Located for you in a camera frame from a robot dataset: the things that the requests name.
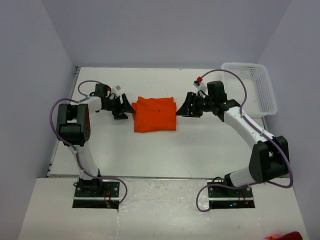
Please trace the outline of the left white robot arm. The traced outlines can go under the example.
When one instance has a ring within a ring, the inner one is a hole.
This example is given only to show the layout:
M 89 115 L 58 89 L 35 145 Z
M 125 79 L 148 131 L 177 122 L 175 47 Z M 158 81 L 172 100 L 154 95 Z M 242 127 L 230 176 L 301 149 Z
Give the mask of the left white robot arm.
M 86 190 L 97 197 L 103 193 L 104 184 L 100 169 L 97 167 L 89 145 L 91 137 L 90 115 L 109 111 L 115 120 L 128 119 L 127 114 L 136 111 L 127 96 L 118 94 L 119 88 L 94 81 L 95 89 L 84 99 L 62 98 L 50 109 L 49 122 L 57 139 L 68 147 L 79 170 L 79 179 L 87 183 Z

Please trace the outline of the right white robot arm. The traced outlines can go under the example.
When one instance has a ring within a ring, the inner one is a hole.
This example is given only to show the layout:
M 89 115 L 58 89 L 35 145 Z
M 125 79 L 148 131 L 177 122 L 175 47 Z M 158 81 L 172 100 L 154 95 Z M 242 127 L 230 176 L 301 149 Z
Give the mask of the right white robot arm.
M 195 80 L 196 92 L 188 92 L 176 115 L 199 118 L 204 112 L 213 113 L 232 127 L 248 144 L 251 155 L 247 167 L 224 176 L 223 191 L 233 197 L 241 187 L 270 183 L 290 173 L 288 141 L 274 136 L 255 123 L 235 99 L 228 99 L 224 84 L 211 81 L 203 84 Z

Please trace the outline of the orange t shirt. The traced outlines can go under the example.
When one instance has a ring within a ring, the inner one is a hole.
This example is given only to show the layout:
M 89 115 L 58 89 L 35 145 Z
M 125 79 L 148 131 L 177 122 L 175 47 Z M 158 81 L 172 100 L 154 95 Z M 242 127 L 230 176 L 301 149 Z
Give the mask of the orange t shirt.
M 131 105 L 135 110 L 132 117 L 136 133 L 177 129 L 177 105 L 173 97 L 143 98 L 139 96 Z

